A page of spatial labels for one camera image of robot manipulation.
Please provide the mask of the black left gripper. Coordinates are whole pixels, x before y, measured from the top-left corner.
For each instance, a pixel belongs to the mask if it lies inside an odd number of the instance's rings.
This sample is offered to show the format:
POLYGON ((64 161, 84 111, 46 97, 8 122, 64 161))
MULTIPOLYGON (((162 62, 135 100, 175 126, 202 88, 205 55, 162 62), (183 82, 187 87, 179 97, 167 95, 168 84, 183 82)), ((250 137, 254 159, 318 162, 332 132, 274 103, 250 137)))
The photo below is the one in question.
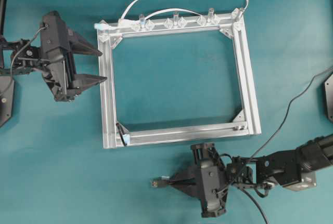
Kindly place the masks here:
POLYGON ((107 80, 105 76, 77 74, 73 55, 100 57, 103 53, 68 27, 57 11, 44 15, 42 24, 45 27, 41 31, 42 78, 55 101, 73 101, 81 89, 88 89, 107 80))

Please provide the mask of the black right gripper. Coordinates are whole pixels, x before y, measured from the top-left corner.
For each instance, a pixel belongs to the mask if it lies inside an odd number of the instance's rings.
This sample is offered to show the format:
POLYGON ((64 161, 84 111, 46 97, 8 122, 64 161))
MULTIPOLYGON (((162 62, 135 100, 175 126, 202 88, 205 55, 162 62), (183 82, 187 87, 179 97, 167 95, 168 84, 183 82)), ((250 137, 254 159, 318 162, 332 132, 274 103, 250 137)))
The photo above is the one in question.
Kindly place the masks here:
POLYGON ((194 144, 191 150, 195 166, 176 172, 169 179, 169 182, 175 182, 170 186, 198 198, 203 211, 225 211, 228 194, 226 166, 214 143, 194 144))

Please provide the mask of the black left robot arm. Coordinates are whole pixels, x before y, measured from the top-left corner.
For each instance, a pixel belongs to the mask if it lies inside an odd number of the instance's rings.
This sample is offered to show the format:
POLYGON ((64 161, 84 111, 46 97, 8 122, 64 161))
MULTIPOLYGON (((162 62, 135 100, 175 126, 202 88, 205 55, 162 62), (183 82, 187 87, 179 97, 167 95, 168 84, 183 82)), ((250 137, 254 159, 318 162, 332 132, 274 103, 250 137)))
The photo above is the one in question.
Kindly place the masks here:
POLYGON ((57 11, 51 11, 42 17, 40 28, 34 37, 40 38, 39 47, 32 46, 32 41, 28 39, 8 42, 1 38, 1 51, 12 52, 10 67, 1 67, 1 77, 9 80, 1 87, 1 95, 14 83, 14 75, 34 71, 41 73, 57 102, 73 101, 83 91, 107 80, 105 76, 77 73, 75 54, 100 57, 102 52, 68 27, 57 11))

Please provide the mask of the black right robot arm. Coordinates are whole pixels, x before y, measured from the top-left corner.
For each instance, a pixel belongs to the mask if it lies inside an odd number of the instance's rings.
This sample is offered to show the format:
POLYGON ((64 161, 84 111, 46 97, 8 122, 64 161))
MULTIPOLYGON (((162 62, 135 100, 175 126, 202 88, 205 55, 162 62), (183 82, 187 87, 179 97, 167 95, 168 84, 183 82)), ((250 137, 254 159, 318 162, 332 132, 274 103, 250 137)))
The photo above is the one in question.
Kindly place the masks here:
POLYGON ((315 172, 332 166, 332 136, 318 137, 294 150, 278 151, 252 160, 236 156, 224 164, 214 143, 191 146, 194 164, 167 179, 166 185, 197 198, 202 217, 218 217, 226 212, 228 188, 253 189, 260 197, 280 185, 301 191, 316 185, 315 172))

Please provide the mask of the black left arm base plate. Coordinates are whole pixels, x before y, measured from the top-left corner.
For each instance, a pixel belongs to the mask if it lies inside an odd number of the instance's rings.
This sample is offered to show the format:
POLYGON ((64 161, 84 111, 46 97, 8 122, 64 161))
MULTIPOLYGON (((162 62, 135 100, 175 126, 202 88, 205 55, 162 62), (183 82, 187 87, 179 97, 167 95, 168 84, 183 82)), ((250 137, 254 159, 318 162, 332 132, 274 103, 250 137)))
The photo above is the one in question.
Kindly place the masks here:
POLYGON ((15 82, 10 76, 1 76, 1 127, 12 117, 15 82))

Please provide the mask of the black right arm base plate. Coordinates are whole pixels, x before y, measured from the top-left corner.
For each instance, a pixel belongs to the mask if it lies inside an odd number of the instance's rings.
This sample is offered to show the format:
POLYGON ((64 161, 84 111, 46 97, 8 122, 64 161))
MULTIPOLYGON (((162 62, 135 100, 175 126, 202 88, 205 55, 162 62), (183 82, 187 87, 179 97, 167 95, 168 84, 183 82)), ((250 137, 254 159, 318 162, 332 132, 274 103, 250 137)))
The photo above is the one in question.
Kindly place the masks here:
POLYGON ((332 123, 332 77, 333 74, 331 73, 330 76, 324 81, 324 92, 325 92, 325 109, 326 115, 328 120, 332 123))

